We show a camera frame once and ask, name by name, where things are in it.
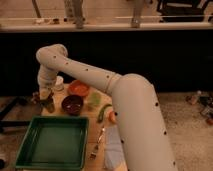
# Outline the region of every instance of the green object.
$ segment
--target green object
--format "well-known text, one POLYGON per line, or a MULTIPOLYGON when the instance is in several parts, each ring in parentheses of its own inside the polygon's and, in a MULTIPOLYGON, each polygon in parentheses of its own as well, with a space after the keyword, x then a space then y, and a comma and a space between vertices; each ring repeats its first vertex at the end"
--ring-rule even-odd
POLYGON ((99 114, 98 114, 98 119, 97 119, 97 122, 98 122, 98 123, 103 122, 103 120, 104 120, 104 112, 105 112, 106 108, 108 108, 108 107, 110 107, 110 106, 112 106, 112 105, 111 105, 111 104, 105 104, 105 105, 101 108, 101 110, 100 110, 100 112, 99 112, 99 114))
POLYGON ((86 117, 34 117, 19 149, 16 169, 80 171, 88 125, 86 117))
POLYGON ((93 92, 89 98, 89 106, 91 107, 98 107, 100 105, 101 102, 101 95, 98 92, 93 92))

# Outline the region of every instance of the orange object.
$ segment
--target orange object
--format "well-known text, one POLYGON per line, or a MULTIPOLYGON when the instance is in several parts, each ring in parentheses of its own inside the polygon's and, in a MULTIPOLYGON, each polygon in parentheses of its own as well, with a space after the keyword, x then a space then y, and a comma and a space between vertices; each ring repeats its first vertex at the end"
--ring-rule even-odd
POLYGON ((85 97, 89 94, 89 86, 79 80, 74 80, 69 84, 68 93, 85 97))
POLYGON ((111 111, 109 113, 109 121, 113 124, 116 124, 116 118, 115 118, 115 112, 114 111, 111 111))

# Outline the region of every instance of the table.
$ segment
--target table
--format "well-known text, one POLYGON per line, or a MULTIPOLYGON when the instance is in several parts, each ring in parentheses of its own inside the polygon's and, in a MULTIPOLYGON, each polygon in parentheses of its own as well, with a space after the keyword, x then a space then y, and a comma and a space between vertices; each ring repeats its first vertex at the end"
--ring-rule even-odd
MULTIPOLYGON (((63 99, 68 96, 67 92, 68 84, 64 84, 64 89, 61 91, 54 91, 53 99, 55 104, 55 111, 53 113, 49 113, 45 108, 42 111, 43 116, 63 116, 67 115, 63 109, 61 108, 61 102, 63 99)), ((107 171, 107 169, 104 168, 104 142, 105 138, 103 138, 102 142, 100 143, 100 149, 98 152, 98 155, 96 159, 91 159, 90 154, 96 144, 97 138, 99 136, 100 130, 103 126, 110 126, 111 123, 108 121, 107 116, 104 117, 103 123, 97 123, 97 116, 99 114, 100 109, 105 105, 110 103, 111 104, 111 98, 104 93, 98 91, 97 89, 90 87, 90 92, 98 92, 101 95, 101 102, 100 105, 96 108, 89 108, 88 106, 88 96, 84 98, 84 106, 81 110, 80 116, 86 116, 89 119, 89 130, 88 130, 88 140, 86 145, 86 158, 85 158, 85 167, 84 171, 107 171)), ((111 107, 108 107, 106 109, 105 113, 110 112, 113 110, 111 107)), ((126 171, 126 165, 125 162, 122 163, 118 168, 115 169, 115 171, 126 171)))

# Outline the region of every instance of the bowl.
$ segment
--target bowl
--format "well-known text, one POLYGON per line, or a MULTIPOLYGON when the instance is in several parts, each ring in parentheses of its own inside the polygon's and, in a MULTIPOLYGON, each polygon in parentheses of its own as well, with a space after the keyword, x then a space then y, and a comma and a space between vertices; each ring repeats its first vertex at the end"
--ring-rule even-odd
POLYGON ((78 95, 69 95, 61 103, 62 109, 70 115, 79 115, 83 107, 83 99, 78 95))
POLYGON ((89 94, 89 86, 79 80, 72 81, 68 86, 68 93, 70 95, 78 95, 85 97, 89 94))

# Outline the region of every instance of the utensil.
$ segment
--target utensil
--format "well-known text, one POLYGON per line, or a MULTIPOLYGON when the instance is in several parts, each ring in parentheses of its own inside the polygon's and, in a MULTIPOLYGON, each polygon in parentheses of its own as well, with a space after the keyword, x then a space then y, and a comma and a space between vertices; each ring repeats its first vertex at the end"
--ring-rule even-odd
POLYGON ((78 95, 69 95, 61 103, 62 109, 68 114, 77 116, 83 107, 83 99, 78 95))
POLYGON ((88 125, 87 117, 34 117, 19 149, 16 170, 81 171, 88 125))
POLYGON ((94 148, 92 150, 92 153, 90 154, 90 158, 92 158, 92 159, 95 159, 97 154, 98 154, 99 145, 100 145, 100 142, 101 142, 101 140, 103 138, 104 132, 105 132, 105 127, 103 125, 102 128, 101 128, 98 140, 96 142, 96 145, 94 146, 94 148))
POLYGON ((87 84, 79 80, 74 80, 69 84, 67 90, 70 95, 86 97, 89 94, 89 89, 90 87, 87 84))

